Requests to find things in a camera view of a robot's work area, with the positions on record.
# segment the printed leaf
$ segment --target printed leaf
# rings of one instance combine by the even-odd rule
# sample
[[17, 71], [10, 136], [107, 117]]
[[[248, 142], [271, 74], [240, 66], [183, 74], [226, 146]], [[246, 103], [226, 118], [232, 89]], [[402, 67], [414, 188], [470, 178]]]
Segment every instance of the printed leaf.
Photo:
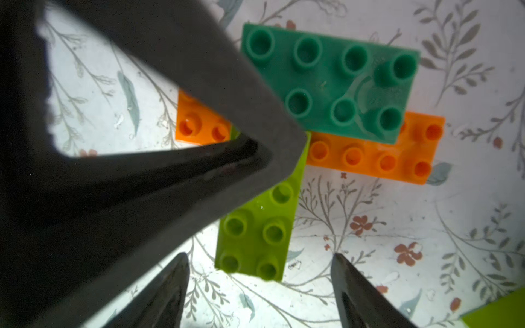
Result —
[[434, 43], [439, 49], [443, 49], [443, 45], [441, 44], [441, 39], [437, 35], [437, 33], [432, 33], [432, 40], [434, 40]]
[[422, 20], [420, 20], [419, 22], [422, 23], [422, 24], [428, 24], [430, 22], [432, 22], [434, 19], [432, 17], [426, 17], [426, 18], [423, 18]]
[[525, 240], [520, 241], [520, 242], [516, 245], [516, 252], [519, 252], [519, 251], [523, 248], [523, 245], [525, 245]]
[[457, 94], [467, 94], [467, 90], [465, 90], [463, 87], [460, 87], [460, 86], [454, 86], [454, 91]]
[[494, 279], [494, 280], [506, 280], [504, 276], [501, 276], [499, 274], [488, 274], [487, 277]]
[[487, 286], [481, 288], [481, 290], [479, 291], [479, 298], [483, 299], [486, 293], [487, 293]]
[[426, 184], [431, 186], [441, 186], [448, 179], [448, 174], [452, 169], [452, 164], [441, 162], [432, 168], [432, 173], [427, 179]]
[[133, 126], [135, 127], [135, 135], [137, 135], [140, 122], [140, 110], [139, 103], [137, 102], [137, 97], [135, 95], [135, 87], [133, 86], [133, 83], [122, 73], [122, 71], [119, 71], [117, 76], [119, 78], [120, 85], [122, 86], [122, 90], [124, 90], [124, 94], [126, 95], [126, 100], [128, 102], [128, 113], [131, 117], [131, 121], [133, 122]]
[[514, 262], [512, 261], [512, 257], [510, 257], [508, 254], [505, 254], [505, 262], [509, 266], [509, 268], [514, 267]]
[[305, 249], [301, 249], [301, 250], [298, 250], [298, 251], [293, 251], [293, 250], [289, 250], [288, 251], [288, 255], [286, 256], [286, 261], [287, 262], [290, 262], [291, 260], [293, 260], [294, 258], [298, 257], [299, 255], [301, 255], [302, 251], [304, 251]]
[[505, 287], [514, 287], [516, 286], [516, 283], [512, 281], [505, 281], [505, 282], [500, 283], [500, 285], [505, 286]]
[[428, 53], [432, 55], [432, 57], [437, 59], [444, 59], [442, 56], [437, 54], [436, 47], [434, 47], [434, 44], [432, 42], [428, 40], [423, 40], [421, 44], [423, 45], [423, 47], [425, 47], [426, 51], [428, 51]]
[[456, 58], [456, 60], [468, 58], [468, 57], [472, 56], [472, 54], [475, 53], [475, 52], [476, 52], [476, 50], [474, 48], [465, 50], [461, 54], [459, 54], [459, 56]]
[[252, 321], [252, 319], [255, 317], [254, 303], [251, 301], [250, 297], [244, 293], [239, 294], [239, 299], [241, 304], [243, 305], [243, 308], [249, 308], [251, 310], [250, 321]]
[[456, 72], [456, 76], [460, 75], [461, 73], [463, 73], [465, 70], [467, 69], [467, 64], [463, 64], [463, 66], [461, 66], [458, 71]]
[[461, 24], [468, 23], [469, 21], [473, 20], [477, 14], [478, 14], [477, 9], [470, 12], [467, 16], [465, 16], [465, 18], [463, 18], [463, 20], [461, 21]]
[[399, 307], [399, 312], [401, 312], [402, 315], [404, 315], [407, 319], [412, 318], [412, 315], [414, 315], [415, 309], [417, 304], [419, 303], [419, 299], [421, 298], [421, 293], [423, 292], [422, 289], [419, 290], [419, 294], [414, 297], [413, 299], [404, 302]]
[[224, 10], [224, 15], [219, 20], [219, 25], [226, 29], [232, 19], [235, 17], [235, 14], [240, 8], [240, 5], [243, 3], [243, 0], [219, 0], [217, 5]]
[[474, 66], [472, 66], [472, 68], [469, 70], [469, 72], [472, 72], [472, 71], [475, 71], [477, 69], [480, 69], [481, 66], [483, 66], [483, 63], [475, 64]]
[[505, 247], [509, 243], [509, 241], [510, 241], [509, 237], [505, 238], [504, 240], [501, 241], [501, 243], [499, 243], [498, 248], [502, 249], [503, 247]]
[[445, 20], [443, 21], [443, 26], [447, 25], [447, 23], [452, 19], [453, 16], [454, 16], [453, 13], [449, 13], [447, 17], [445, 17]]
[[421, 60], [419, 61], [419, 64], [428, 69], [438, 69], [433, 61], [425, 57], [421, 58]]
[[458, 45], [460, 46], [460, 45], [464, 45], [465, 43], [471, 42], [478, 34], [480, 26], [481, 26], [480, 24], [476, 24], [473, 27], [471, 27], [465, 33], [465, 35], [463, 35], [463, 38], [461, 38]]
[[75, 59], [75, 68], [77, 69], [77, 76], [79, 78], [82, 78], [84, 76], [84, 67], [82, 64], [78, 61], [78, 59]]
[[472, 79], [469, 79], [469, 78], [466, 78], [465, 79], [467, 81], [467, 84], [471, 87], [475, 87], [476, 85], [478, 85], [474, 80]]
[[474, 283], [472, 284], [472, 291], [473, 291], [473, 292], [475, 292], [476, 289], [478, 289], [478, 286], [479, 286], [479, 283], [480, 283], [480, 282], [481, 282], [481, 281], [480, 281], [479, 279], [476, 280], [476, 281], [474, 281]]
[[463, 258], [459, 257], [459, 267], [462, 270], [465, 270], [465, 261], [463, 261]]

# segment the floral tablecloth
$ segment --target floral tablecloth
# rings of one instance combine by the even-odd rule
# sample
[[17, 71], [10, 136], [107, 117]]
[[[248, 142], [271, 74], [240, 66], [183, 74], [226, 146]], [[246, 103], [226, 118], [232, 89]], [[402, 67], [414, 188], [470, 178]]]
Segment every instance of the floral tablecloth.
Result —
[[[180, 251], [191, 259], [182, 327], [338, 327], [335, 252], [421, 327], [462, 326], [463, 313], [525, 284], [523, 0], [206, 4], [236, 44], [252, 22], [419, 49], [408, 108], [447, 119], [432, 175], [416, 186], [307, 166], [282, 282], [214, 269], [214, 223], [85, 327], [104, 325]], [[96, 156], [186, 146], [174, 141], [173, 83], [53, 4], [40, 32], [58, 149]]]

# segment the leaf pattern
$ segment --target leaf pattern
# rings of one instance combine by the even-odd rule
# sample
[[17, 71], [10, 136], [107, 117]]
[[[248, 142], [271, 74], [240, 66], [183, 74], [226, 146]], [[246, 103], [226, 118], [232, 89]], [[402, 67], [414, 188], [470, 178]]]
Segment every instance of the leaf pattern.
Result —
[[119, 78], [122, 90], [126, 96], [126, 100], [128, 102], [127, 111], [131, 117], [133, 126], [135, 127], [135, 135], [137, 135], [140, 122], [140, 110], [139, 103], [135, 95], [135, 87], [133, 86], [133, 83], [124, 75], [124, 73], [122, 73], [122, 71], [118, 71], [117, 76]]

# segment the lego stud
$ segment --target lego stud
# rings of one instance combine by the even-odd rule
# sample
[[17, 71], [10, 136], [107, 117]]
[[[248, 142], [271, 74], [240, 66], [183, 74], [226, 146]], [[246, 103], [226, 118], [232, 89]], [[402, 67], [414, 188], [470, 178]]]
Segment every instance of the lego stud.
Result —
[[363, 46], [348, 46], [341, 54], [341, 69], [348, 77], [361, 73], [369, 62], [369, 52]]
[[224, 220], [224, 232], [233, 238], [244, 236], [248, 228], [249, 212], [236, 210], [228, 214]]
[[275, 256], [265, 256], [257, 263], [257, 275], [264, 280], [275, 279], [279, 273], [279, 262]]
[[392, 154], [383, 153], [377, 159], [377, 164], [380, 171], [388, 173], [395, 169], [397, 159]]
[[394, 87], [410, 81], [416, 70], [416, 57], [411, 54], [400, 54], [376, 68], [374, 82], [382, 88]]
[[310, 145], [309, 156], [314, 162], [322, 162], [328, 158], [330, 147], [324, 141], [315, 141]]
[[270, 245], [279, 245], [285, 236], [285, 224], [280, 218], [269, 219], [262, 228], [262, 238]]
[[351, 98], [339, 98], [330, 106], [330, 119], [335, 125], [348, 126], [354, 121], [357, 105]]
[[220, 268], [227, 273], [239, 271], [239, 256], [227, 252], [223, 253], [220, 257]]
[[403, 123], [402, 111], [389, 106], [368, 111], [363, 120], [365, 128], [376, 135], [395, 131], [401, 126], [401, 123]]
[[428, 177], [432, 172], [432, 165], [429, 162], [418, 162], [414, 167], [414, 174], [418, 177]]
[[194, 136], [199, 133], [201, 127], [201, 118], [197, 114], [188, 114], [178, 124], [178, 131], [184, 136]]
[[271, 200], [277, 205], [284, 205], [291, 200], [293, 196], [293, 188], [288, 182], [281, 182], [275, 186], [271, 193]]
[[248, 34], [246, 43], [246, 52], [248, 57], [255, 65], [261, 66], [266, 64], [275, 49], [274, 34], [266, 27], [257, 27]]
[[300, 70], [312, 69], [323, 53], [321, 41], [316, 36], [302, 36], [293, 46], [293, 62]]
[[443, 136], [443, 128], [437, 124], [431, 124], [426, 128], [425, 138], [428, 141], [437, 141]]
[[212, 138], [216, 142], [225, 141], [228, 135], [228, 127], [222, 123], [217, 123], [212, 129]]
[[285, 97], [285, 106], [293, 117], [305, 117], [312, 109], [312, 96], [305, 89], [293, 89]]
[[343, 164], [350, 167], [359, 165], [363, 157], [364, 153], [361, 148], [350, 146], [343, 153]]

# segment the lime green lego brick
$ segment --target lime green lego brick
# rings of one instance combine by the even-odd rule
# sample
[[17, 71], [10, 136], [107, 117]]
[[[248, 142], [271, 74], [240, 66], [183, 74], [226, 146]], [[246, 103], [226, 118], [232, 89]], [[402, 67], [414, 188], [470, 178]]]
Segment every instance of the lime green lego brick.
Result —
[[395, 144], [418, 51], [253, 24], [241, 50], [305, 130]]
[[525, 288], [516, 290], [498, 301], [471, 311], [461, 317], [469, 328], [523, 328]]
[[310, 144], [306, 134], [307, 144], [292, 175], [220, 220], [217, 269], [282, 279]]

